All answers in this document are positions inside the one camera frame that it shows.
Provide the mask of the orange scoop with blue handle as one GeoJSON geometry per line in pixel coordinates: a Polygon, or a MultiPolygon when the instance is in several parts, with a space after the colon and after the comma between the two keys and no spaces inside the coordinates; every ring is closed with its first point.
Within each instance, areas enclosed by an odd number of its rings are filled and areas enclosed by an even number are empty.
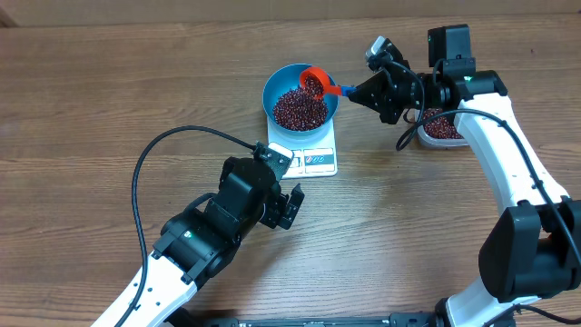
{"type": "Polygon", "coordinates": [[[356,90],[354,86],[333,84],[329,75],[318,66],[310,66],[303,70],[299,81],[300,87],[316,100],[328,94],[347,97],[356,90]]]}

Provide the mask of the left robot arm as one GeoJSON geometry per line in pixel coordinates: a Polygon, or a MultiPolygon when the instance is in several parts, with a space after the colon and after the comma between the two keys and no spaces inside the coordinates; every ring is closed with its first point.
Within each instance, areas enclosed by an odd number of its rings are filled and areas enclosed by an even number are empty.
{"type": "Polygon", "coordinates": [[[290,229],[304,199],[299,186],[281,192],[293,159],[293,151],[276,143],[258,143],[249,158],[228,158],[218,191],[163,226],[145,266],[95,325],[159,326],[231,263],[257,223],[290,229]]]}

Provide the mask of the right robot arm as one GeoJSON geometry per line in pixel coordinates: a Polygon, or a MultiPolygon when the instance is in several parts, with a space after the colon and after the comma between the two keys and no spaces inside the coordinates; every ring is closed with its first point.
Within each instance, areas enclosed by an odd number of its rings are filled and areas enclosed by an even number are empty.
{"type": "Polygon", "coordinates": [[[478,254],[478,278],[420,313],[423,326],[511,326],[515,314],[580,285],[580,204],[550,175],[518,125],[507,88],[480,71],[466,25],[428,31],[426,74],[385,37],[366,53],[372,77],[348,98],[395,124],[407,109],[449,117],[477,157],[499,217],[478,254]]]}

